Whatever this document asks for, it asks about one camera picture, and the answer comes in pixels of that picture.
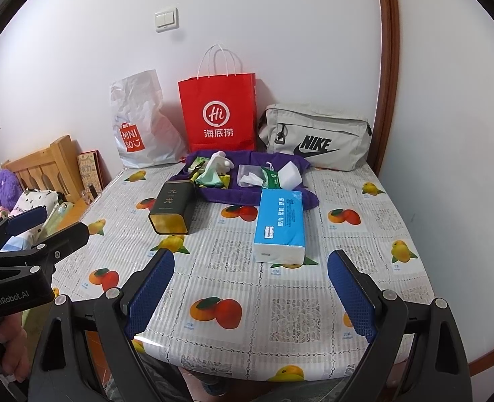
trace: tissue pack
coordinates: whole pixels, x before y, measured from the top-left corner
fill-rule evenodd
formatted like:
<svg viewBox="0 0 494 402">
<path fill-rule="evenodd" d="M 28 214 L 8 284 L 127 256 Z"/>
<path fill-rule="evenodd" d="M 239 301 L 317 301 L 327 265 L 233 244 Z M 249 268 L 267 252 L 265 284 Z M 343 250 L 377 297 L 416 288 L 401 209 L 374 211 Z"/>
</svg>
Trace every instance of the tissue pack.
<svg viewBox="0 0 494 402">
<path fill-rule="evenodd" d="M 303 264 L 305 230 L 301 192 L 262 189 L 252 251 L 257 262 Z"/>
</svg>

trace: green package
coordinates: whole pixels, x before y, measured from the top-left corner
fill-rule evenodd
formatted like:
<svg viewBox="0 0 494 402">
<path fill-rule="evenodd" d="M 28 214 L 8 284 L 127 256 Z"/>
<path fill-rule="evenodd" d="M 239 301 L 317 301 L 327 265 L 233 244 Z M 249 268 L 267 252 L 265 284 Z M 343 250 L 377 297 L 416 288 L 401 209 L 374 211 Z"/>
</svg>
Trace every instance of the green package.
<svg viewBox="0 0 494 402">
<path fill-rule="evenodd" d="M 187 172 L 191 173 L 193 170 L 200 165 L 201 163 L 208 163 L 210 161 L 209 158 L 207 157 L 197 157 L 195 160 L 193 160 L 193 163 L 187 168 Z M 204 172 L 204 167 L 200 169 L 200 173 L 202 174 Z"/>
<path fill-rule="evenodd" d="M 269 170 L 266 167 L 262 167 L 262 173 L 264 174 L 263 188 L 266 189 L 280 189 L 279 176 L 275 171 Z"/>
</svg>

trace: small box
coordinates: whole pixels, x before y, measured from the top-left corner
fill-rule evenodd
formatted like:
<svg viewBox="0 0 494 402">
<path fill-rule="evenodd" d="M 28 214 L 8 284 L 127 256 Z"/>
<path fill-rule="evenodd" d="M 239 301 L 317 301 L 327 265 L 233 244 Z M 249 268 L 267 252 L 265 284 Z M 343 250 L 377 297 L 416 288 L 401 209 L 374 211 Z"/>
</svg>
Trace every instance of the small box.
<svg viewBox="0 0 494 402">
<path fill-rule="evenodd" d="M 192 181 L 165 182 L 148 215 L 154 231 L 158 234 L 187 234 L 196 203 Z"/>
<path fill-rule="evenodd" d="M 303 264 L 305 230 L 301 192 L 262 189 L 252 251 L 257 262 Z"/>
</svg>

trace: person's leg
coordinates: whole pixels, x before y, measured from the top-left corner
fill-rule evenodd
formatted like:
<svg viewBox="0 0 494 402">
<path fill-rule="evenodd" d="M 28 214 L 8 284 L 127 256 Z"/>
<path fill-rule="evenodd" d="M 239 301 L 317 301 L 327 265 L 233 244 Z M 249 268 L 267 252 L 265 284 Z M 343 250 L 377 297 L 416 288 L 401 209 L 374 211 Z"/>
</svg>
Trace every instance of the person's leg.
<svg viewBox="0 0 494 402">
<path fill-rule="evenodd" d="M 182 374 L 175 365 L 164 363 L 148 354 L 139 353 L 141 362 L 154 385 L 167 402 L 193 402 Z M 114 376 L 106 386 L 106 396 L 112 402 L 123 402 Z"/>
<path fill-rule="evenodd" d="M 252 402 L 335 402 L 348 380 L 349 377 L 283 383 Z"/>
</svg>

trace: stuffed animal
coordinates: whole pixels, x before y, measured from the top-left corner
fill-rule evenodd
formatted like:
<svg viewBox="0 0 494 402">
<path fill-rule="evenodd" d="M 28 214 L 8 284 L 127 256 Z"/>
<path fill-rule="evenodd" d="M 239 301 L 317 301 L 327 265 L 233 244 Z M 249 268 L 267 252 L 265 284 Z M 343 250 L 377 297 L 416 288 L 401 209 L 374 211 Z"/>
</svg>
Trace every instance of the stuffed animal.
<svg viewBox="0 0 494 402">
<path fill-rule="evenodd" d="M 0 170 L 0 207 L 11 211 L 22 194 L 22 186 L 16 174 L 8 169 Z"/>
</svg>

